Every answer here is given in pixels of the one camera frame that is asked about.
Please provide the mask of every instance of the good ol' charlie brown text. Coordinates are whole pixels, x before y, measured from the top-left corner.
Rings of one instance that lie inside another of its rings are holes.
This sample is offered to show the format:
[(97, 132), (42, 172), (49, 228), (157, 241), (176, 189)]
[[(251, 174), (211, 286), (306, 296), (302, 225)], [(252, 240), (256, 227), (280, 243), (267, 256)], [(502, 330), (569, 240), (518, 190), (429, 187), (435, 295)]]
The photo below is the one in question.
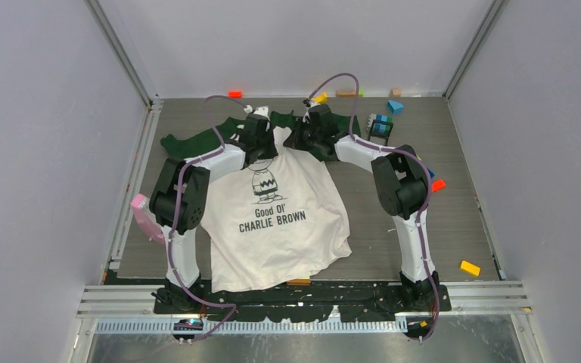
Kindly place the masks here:
[(276, 225), (286, 225), (297, 221), (306, 220), (306, 212), (303, 210), (286, 213), (286, 204), (271, 206), (267, 209), (255, 209), (254, 221), (240, 223), (241, 233), (256, 231), (258, 229), (275, 227)]

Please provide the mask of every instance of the gray table surface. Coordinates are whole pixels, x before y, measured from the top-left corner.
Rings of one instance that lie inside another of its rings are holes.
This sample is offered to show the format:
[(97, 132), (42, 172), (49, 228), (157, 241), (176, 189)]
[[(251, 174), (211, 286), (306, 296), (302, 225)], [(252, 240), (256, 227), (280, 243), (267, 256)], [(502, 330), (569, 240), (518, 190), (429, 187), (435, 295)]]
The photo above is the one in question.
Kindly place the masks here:
[[(360, 98), (357, 111), (365, 133), (370, 113), (387, 114), (388, 98)], [(163, 105), (141, 192), (150, 196), (157, 182), (166, 151), (159, 141), (168, 134), (189, 138), (208, 128), (201, 112), (201, 99), (172, 99)], [(271, 110), (303, 113), (299, 98), (246, 98), (248, 104), (268, 105)], [(489, 245), (474, 201), (474, 189), (466, 161), (444, 98), (400, 98), (404, 111), (395, 116), (389, 145), (410, 144), (418, 156), (446, 182), (446, 188), (435, 193), (428, 208), (427, 231), (433, 263), (442, 281), (497, 280)], [(211, 101), (212, 117), (217, 123), (226, 117), (242, 117), (243, 111), (231, 102)], [(335, 113), (350, 114), (351, 98), (329, 98)], [(353, 253), (334, 262), (314, 278), (331, 280), (399, 279), (401, 256), (395, 225), (382, 210), (372, 175), (346, 163), (327, 163), (331, 177), (349, 214)], [(474, 278), (459, 270), (462, 260), (482, 268)], [(197, 229), (197, 263), (203, 278), (210, 278), (210, 238)], [(166, 254), (161, 245), (148, 241), (134, 223), (119, 268), (122, 278), (163, 278)]]

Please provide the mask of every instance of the floor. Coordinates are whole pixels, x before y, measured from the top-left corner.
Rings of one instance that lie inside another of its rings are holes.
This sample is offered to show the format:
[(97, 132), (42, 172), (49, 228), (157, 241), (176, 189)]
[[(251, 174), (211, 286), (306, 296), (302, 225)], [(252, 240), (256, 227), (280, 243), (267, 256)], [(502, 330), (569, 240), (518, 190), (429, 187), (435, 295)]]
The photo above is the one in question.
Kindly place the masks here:
[[(271, 110), (303, 113), (299, 98), (244, 99), (254, 107), (268, 105)], [(161, 171), (166, 151), (159, 141), (168, 134), (188, 138), (208, 128), (200, 110), (201, 99), (172, 99), (163, 105), (141, 193), (150, 196)], [(335, 113), (350, 114), (351, 98), (329, 98)], [(474, 201), (474, 190), (466, 161), (444, 98), (401, 98), (404, 111), (394, 118), (389, 145), (410, 144), (433, 170), (446, 188), (436, 192), (428, 208), (427, 231), (430, 251), (442, 281), (498, 280), (489, 245)], [(360, 98), (358, 118), (365, 136), (365, 121), (370, 113), (387, 114), (387, 98)], [(243, 113), (230, 102), (212, 105), (218, 123), (228, 116)], [(395, 226), (382, 210), (372, 175), (345, 163), (327, 163), (331, 177), (349, 214), (351, 256), (334, 262), (314, 278), (329, 280), (396, 280), (401, 258)], [(462, 260), (482, 268), (480, 276), (459, 270)], [(197, 263), (201, 275), (210, 278), (210, 238), (197, 229)], [(137, 225), (131, 226), (119, 268), (121, 278), (162, 278), (166, 274), (166, 254), (152, 243)]]
[(422, 345), (399, 333), (216, 334), (192, 345), (173, 343), (172, 335), (95, 332), (88, 362), (524, 362), (509, 315), (441, 316)]

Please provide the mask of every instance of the blue block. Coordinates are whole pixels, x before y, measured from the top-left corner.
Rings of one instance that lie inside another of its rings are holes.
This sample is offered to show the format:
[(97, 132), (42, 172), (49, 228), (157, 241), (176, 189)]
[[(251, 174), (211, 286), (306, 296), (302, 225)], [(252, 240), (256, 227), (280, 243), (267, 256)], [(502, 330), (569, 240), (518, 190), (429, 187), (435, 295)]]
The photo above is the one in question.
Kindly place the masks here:
[(387, 109), (389, 112), (391, 112), (391, 114), (397, 115), (404, 110), (404, 105), (398, 101), (389, 100), (387, 103)]
[(376, 123), (375, 127), (373, 128), (373, 132), (377, 134), (386, 134), (388, 131), (388, 127), (386, 125), (382, 125), (381, 123)]

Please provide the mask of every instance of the yellow block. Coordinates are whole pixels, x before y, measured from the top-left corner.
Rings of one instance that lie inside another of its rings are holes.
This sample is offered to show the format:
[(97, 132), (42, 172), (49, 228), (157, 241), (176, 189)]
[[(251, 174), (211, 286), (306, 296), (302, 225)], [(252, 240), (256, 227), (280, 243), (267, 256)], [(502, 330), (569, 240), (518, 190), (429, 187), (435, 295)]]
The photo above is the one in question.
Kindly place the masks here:
[(320, 104), (323, 104), (326, 102), (326, 100), (328, 100), (328, 97), (326, 96), (326, 92), (324, 92), (319, 96), (313, 97), (312, 100), (315, 102), (319, 102)]
[(470, 262), (462, 261), (462, 264), (460, 264), (460, 269), (475, 277), (480, 276), (480, 268)]
[(306, 276), (305, 278), (296, 278), (294, 280), (286, 281), (286, 285), (291, 285), (291, 286), (310, 285), (310, 276)]

